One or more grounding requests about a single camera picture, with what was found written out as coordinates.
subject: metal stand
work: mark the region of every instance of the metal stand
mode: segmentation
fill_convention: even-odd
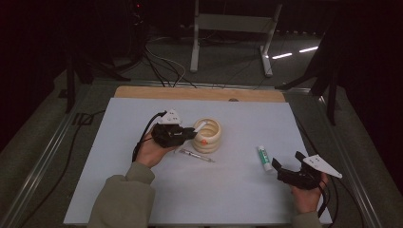
[[[278,16],[281,11],[281,4],[276,6],[275,14],[269,17],[250,17],[236,15],[220,15],[199,13],[199,0],[195,1],[195,25],[193,38],[192,60],[190,63],[190,71],[198,71],[199,62],[199,29],[212,30],[231,30],[231,31],[247,31],[267,33],[267,40],[264,46],[260,47],[261,60],[264,66],[264,75],[271,77],[273,75],[270,66],[269,56],[267,54],[273,34],[276,30]]]

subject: person's left hand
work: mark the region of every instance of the person's left hand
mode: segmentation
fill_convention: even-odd
[[[152,129],[145,135],[144,141],[140,146],[140,150],[135,161],[144,164],[148,168],[157,165],[163,159],[163,156],[166,153],[177,148],[177,146],[162,148],[153,139],[151,139],[151,131]]]

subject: table leg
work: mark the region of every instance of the table leg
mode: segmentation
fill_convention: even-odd
[[[193,50],[192,50],[192,60],[190,62],[190,72],[198,71],[199,64],[199,0],[195,1],[195,27],[193,36]]]
[[[260,57],[261,61],[263,62],[263,67],[264,67],[264,76],[266,77],[272,77],[273,76],[273,71],[272,71],[272,66],[270,65],[270,58],[267,52],[269,51],[270,44],[273,39],[273,35],[276,31],[276,25],[278,22],[278,17],[279,13],[281,12],[281,4],[278,4],[276,6],[275,14],[273,15],[272,18],[272,23],[270,24],[270,28],[267,32],[267,40],[266,44],[264,46],[260,46]]]

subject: toothpaste tube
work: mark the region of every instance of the toothpaste tube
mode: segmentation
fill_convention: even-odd
[[[260,156],[261,163],[263,163],[263,167],[265,171],[270,171],[273,169],[272,164],[270,163],[269,156],[267,155],[266,150],[264,149],[264,146],[259,146],[258,147],[258,152]]]

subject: pen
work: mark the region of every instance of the pen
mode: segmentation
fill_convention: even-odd
[[[206,162],[214,162],[214,161],[213,161],[212,159],[210,159],[210,158],[207,158],[207,157],[202,156],[202,155],[195,154],[195,153],[193,153],[193,152],[191,152],[191,151],[189,151],[189,150],[186,150],[186,149],[181,149],[179,152],[181,152],[181,153],[183,153],[183,154],[186,154],[186,155],[188,155],[188,156],[192,156],[192,157],[195,157],[195,158],[204,160],[204,161],[206,161]]]

